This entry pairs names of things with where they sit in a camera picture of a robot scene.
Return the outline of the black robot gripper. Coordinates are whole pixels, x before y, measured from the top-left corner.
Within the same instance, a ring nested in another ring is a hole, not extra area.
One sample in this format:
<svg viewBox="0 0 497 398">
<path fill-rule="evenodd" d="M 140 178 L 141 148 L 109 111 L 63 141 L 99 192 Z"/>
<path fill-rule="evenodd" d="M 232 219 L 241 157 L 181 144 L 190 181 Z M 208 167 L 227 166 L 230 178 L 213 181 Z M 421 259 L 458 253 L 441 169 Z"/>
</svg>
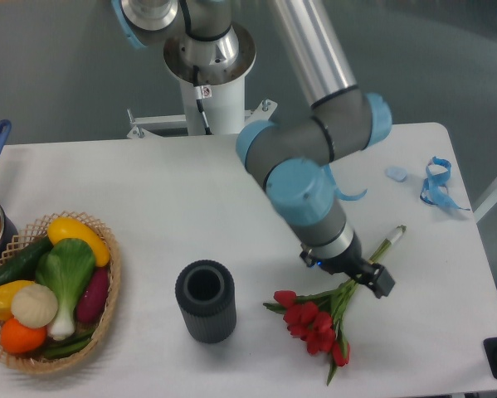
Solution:
<svg viewBox="0 0 497 398">
<path fill-rule="evenodd" d="M 377 299 L 387 297 L 395 285 L 386 267 L 374 265 L 362 257 L 362 246 L 356 235 L 353 235 L 348 248 L 339 255 L 323 259 L 302 250 L 300 258 L 308 268 L 319 266 L 328 274 L 344 273 L 357 283 L 367 285 Z"/>
</svg>

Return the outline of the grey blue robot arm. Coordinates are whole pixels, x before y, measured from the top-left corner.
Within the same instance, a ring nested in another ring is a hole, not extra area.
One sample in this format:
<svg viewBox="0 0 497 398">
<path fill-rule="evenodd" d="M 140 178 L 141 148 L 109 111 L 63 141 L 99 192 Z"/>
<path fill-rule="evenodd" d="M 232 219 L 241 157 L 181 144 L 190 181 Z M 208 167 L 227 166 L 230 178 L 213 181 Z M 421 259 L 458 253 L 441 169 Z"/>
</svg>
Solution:
<svg viewBox="0 0 497 398">
<path fill-rule="evenodd" d="M 330 164 L 384 140 L 392 115 L 380 95 L 359 89 L 323 4 L 269 4 L 312 112 L 290 129 L 246 116 L 245 78 L 256 49 L 232 20 L 230 2 L 115 1 L 112 7 L 134 46 L 163 44 L 188 133 L 236 136 L 237 156 L 300 240 L 305 263 L 344 273 L 379 298 L 388 295 L 393 278 L 363 258 Z"/>
</svg>

